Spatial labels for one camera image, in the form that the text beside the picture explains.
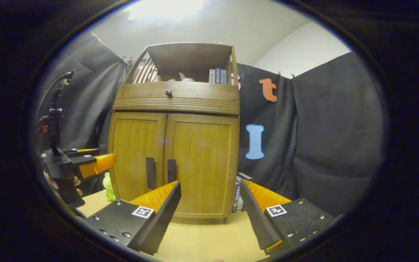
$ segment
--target cabinet door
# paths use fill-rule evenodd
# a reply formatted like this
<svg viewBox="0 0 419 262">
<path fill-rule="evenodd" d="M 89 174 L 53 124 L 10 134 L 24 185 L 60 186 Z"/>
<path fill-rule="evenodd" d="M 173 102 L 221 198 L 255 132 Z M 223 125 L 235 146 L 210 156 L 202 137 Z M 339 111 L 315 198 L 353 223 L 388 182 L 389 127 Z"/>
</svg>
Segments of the cabinet door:
<svg viewBox="0 0 419 262">
<path fill-rule="evenodd" d="M 109 170 L 116 198 L 131 201 L 149 191 L 146 158 L 155 162 L 155 188 L 163 185 L 163 146 L 167 114 L 114 112 L 108 151 L 116 153 Z"/>
<path fill-rule="evenodd" d="M 175 159 L 182 192 L 175 216 L 228 217 L 234 197 L 238 144 L 238 118 L 168 114 L 164 182 L 168 182 L 168 159 Z"/>
</svg>

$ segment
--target book spine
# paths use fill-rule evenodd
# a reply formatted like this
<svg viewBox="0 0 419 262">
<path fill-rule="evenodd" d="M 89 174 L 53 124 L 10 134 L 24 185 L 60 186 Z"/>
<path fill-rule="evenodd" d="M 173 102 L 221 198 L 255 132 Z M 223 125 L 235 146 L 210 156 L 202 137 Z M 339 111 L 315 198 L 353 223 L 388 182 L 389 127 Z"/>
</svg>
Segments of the book spine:
<svg viewBox="0 0 419 262">
<path fill-rule="evenodd" d="M 227 84 L 226 70 L 221 69 L 221 84 Z"/>
<path fill-rule="evenodd" d="M 215 78 L 216 78 L 215 83 L 220 84 L 221 83 L 221 68 L 220 67 L 216 67 Z"/>
<path fill-rule="evenodd" d="M 248 180 L 248 181 L 253 181 L 253 178 L 247 176 L 244 173 L 237 173 L 237 176 L 241 177 L 242 179 Z"/>
<path fill-rule="evenodd" d="M 236 189 L 234 192 L 234 204 L 232 205 L 232 213 L 235 213 L 237 211 L 239 197 L 240 197 L 240 183 L 236 182 Z"/>
<path fill-rule="evenodd" d="M 209 70 L 209 82 L 210 83 L 214 83 L 215 81 L 215 70 L 214 69 L 210 69 Z"/>
</svg>

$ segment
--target black backdrop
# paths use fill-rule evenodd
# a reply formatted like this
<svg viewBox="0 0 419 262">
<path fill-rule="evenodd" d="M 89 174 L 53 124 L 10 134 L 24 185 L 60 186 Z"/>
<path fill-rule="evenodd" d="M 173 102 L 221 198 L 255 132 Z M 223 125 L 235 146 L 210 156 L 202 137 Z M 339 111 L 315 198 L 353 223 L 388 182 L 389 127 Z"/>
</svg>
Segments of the black backdrop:
<svg viewBox="0 0 419 262">
<path fill-rule="evenodd" d="M 107 152 L 112 103 L 130 66 L 92 33 L 80 35 L 53 61 L 37 91 L 39 98 L 53 80 L 75 68 L 59 101 L 61 148 Z M 347 53 L 292 80 L 243 64 L 238 64 L 238 72 L 238 171 L 290 199 L 307 198 L 332 215 L 348 210 L 362 196 L 383 157 L 378 83 L 356 55 Z M 275 102 L 263 95 L 259 81 L 266 78 L 276 85 Z M 37 118 L 45 114 L 50 97 L 48 93 Z M 264 127 L 261 159 L 246 158 L 250 124 Z M 37 143 L 36 155 L 46 147 L 43 135 Z M 85 195 L 97 192 L 102 179 L 87 179 L 80 189 Z"/>
<path fill-rule="evenodd" d="M 58 54 L 42 76 L 40 88 L 35 91 L 38 103 L 32 109 L 31 126 L 48 113 L 52 94 L 59 87 L 55 85 L 46 93 L 52 82 L 75 69 L 57 104 L 63 109 L 60 148 L 98 148 L 100 154 L 106 154 L 110 109 L 130 67 L 130 61 L 119 58 L 93 33 L 80 34 Z M 48 144 L 45 134 L 33 139 L 33 157 L 37 159 Z M 38 172 L 42 172 L 40 163 L 36 164 Z M 79 188 L 87 196 L 103 189 L 102 180 L 103 174 L 85 179 Z"/>
</svg>

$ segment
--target wooden cabinet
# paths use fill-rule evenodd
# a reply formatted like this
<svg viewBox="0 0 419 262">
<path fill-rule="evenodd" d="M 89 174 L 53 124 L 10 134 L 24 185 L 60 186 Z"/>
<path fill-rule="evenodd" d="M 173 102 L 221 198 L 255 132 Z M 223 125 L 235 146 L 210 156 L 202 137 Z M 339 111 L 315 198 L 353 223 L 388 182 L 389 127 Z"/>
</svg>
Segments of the wooden cabinet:
<svg viewBox="0 0 419 262">
<path fill-rule="evenodd" d="M 138 71 L 139 61 L 132 67 L 113 105 L 108 151 L 116 153 L 116 164 L 110 169 L 111 181 L 116 197 L 130 201 L 177 179 L 182 197 L 175 216 L 226 218 L 231 212 L 238 163 L 238 82 L 202 81 L 204 72 L 208 75 L 214 66 L 226 68 L 230 76 L 235 55 L 230 46 L 203 44 L 201 47 L 211 48 L 195 48 L 199 45 L 147 47 L 144 52 L 150 53 L 150 58 L 145 59 L 144 67 Z M 222 54 L 214 58 L 210 54 L 216 51 Z M 169 59 L 179 54 L 183 58 L 173 70 Z M 186 64 L 185 59 L 192 57 L 196 60 Z M 150 82 L 153 71 L 170 77 L 176 70 L 190 73 L 186 75 L 189 78 L 194 72 L 200 82 Z M 152 159 L 153 173 L 147 158 Z"/>
</svg>

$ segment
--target table surface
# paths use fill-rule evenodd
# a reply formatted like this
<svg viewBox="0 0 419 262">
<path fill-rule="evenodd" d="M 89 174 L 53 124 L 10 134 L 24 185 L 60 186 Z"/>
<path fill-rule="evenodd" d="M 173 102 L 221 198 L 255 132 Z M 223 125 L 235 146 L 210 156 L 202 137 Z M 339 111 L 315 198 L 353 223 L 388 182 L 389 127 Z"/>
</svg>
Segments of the table surface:
<svg viewBox="0 0 419 262">
<path fill-rule="evenodd" d="M 110 204 L 103 191 L 83 199 L 85 205 L 78 210 L 86 216 Z M 232 213 L 228 224 L 222 219 L 174 217 L 158 252 L 148 256 L 166 262 L 250 262 L 268 257 L 258 246 L 247 212 L 241 211 Z"/>
</svg>

